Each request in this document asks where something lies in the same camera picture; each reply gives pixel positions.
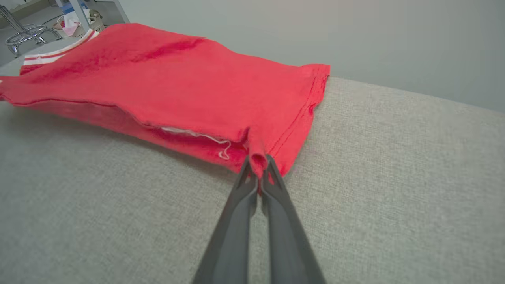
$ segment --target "metal stool leg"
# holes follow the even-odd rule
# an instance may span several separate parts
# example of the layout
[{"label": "metal stool leg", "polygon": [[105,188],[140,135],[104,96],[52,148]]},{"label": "metal stool leg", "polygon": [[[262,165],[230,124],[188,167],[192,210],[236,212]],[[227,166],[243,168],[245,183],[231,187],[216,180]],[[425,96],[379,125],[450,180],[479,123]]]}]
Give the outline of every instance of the metal stool leg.
[{"label": "metal stool leg", "polygon": [[47,32],[47,31],[50,32],[50,33],[52,33],[53,35],[55,35],[56,40],[60,40],[60,39],[63,38],[62,35],[60,35],[59,32],[57,32],[57,31],[55,31],[55,30],[53,30],[51,28],[47,28],[47,30],[45,30],[44,32]]},{"label": "metal stool leg", "polygon": [[15,45],[8,45],[9,50],[14,54],[14,57],[17,58],[19,56],[18,47]]},{"label": "metal stool leg", "polygon": [[47,43],[47,41],[45,41],[45,40],[44,40],[41,36],[39,36],[39,35],[35,37],[35,40],[36,40],[36,41],[38,41],[38,43],[40,43],[40,42],[42,42],[43,44],[46,44],[46,43]]},{"label": "metal stool leg", "polygon": [[25,27],[12,15],[12,13],[3,5],[0,5],[0,15],[16,30],[16,32],[26,31]]}]

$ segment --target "white stripe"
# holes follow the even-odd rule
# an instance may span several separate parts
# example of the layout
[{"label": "white stripe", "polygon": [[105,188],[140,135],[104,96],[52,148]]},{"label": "white stripe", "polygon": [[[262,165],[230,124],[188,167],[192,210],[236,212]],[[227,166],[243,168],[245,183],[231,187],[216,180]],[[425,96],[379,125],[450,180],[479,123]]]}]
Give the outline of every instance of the white stripe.
[{"label": "white stripe", "polygon": [[[61,58],[64,54],[60,55],[60,56],[55,56],[55,57],[50,57],[50,58],[41,58],[43,56],[52,56],[52,55],[56,55],[56,54],[59,54],[59,53],[62,53],[62,52],[65,52],[65,51],[68,51],[78,45],[81,45],[83,42],[85,42],[89,36],[92,34],[93,30],[92,29],[89,29],[88,32],[78,41],[76,41],[75,43],[69,45],[69,46],[66,46],[60,50],[57,50],[55,52],[50,52],[50,53],[44,53],[44,54],[30,54],[30,55],[26,55],[25,56],[25,61],[23,63],[23,65],[35,65],[35,64],[46,64],[46,63],[51,63],[51,62],[54,62],[56,61],[56,59],[58,58]],[[93,39],[95,37],[97,37],[99,34],[99,32],[95,31],[93,36],[90,38],[90,39]],[[32,60],[26,60],[27,57],[35,57],[36,59],[32,59]]]}]

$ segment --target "fabric upholstery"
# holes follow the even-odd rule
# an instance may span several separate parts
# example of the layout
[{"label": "fabric upholstery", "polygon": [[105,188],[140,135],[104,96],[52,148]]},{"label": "fabric upholstery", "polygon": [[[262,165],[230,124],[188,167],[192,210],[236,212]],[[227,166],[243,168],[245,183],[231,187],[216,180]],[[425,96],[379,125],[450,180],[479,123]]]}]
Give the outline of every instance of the fabric upholstery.
[{"label": "fabric upholstery", "polygon": [[[502,283],[504,145],[504,114],[330,78],[285,177],[328,283]],[[0,283],[188,283],[234,178],[0,103]],[[266,283],[260,210],[250,238]]]}]

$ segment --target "floor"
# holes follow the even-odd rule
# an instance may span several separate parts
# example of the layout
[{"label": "floor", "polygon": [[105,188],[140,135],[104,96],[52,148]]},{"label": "floor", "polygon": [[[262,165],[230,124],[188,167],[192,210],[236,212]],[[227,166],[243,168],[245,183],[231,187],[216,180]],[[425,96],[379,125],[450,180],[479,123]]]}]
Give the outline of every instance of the floor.
[{"label": "floor", "polygon": [[[124,23],[123,19],[121,18],[121,15],[119,14],[118,9],[116,8],[116,5],[113,2],[94,2],[94,1],[89,1],[86,2],[86,5],[90,9],[95,9],[100,12],[100,14],[103,16],[102,21],[104,25],[114,25],[114,24],[119,24],[119,23]],[[44,22],[48,21],[46,23],[47,26],[52,26],[54,23],[56,23],[56,20],[59,15],[62,15],[62,11],[58,7],[47,7],[39,12],[36,12],[26,18],[19,19],[21,24],[23,25],[28,25],[28,24],[37,24],[41,25]],[[14,29],[12,27],[7,27],[4,29],[0,30],[0,66],[4,65],[5,63],[10,62],[11,60],[14,59],[14,55],[9,51],[6,45],[3,43],[5,40],[13,35]],[[53,41],[56,38],[50,34],[46,33],[42,35],[44,39],[47,41]],[[20,45],[20,54],[26,54],[30,50],[33,50],[36,48],[38,45],[35,44],[33,41],[28,41]]]}]

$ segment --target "red t-shirt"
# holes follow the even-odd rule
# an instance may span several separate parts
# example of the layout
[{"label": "red t-shirt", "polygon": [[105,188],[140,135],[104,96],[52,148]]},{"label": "red t-shirt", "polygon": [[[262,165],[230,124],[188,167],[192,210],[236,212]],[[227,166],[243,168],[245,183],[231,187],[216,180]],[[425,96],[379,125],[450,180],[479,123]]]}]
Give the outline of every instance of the red t-shirt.
[{"label": "red t-shirt", "polygon": [[197,36],[121,24],[0,76],[0,99],[99,125],[239,171],[292,166],[330,67],[234,53]]}]

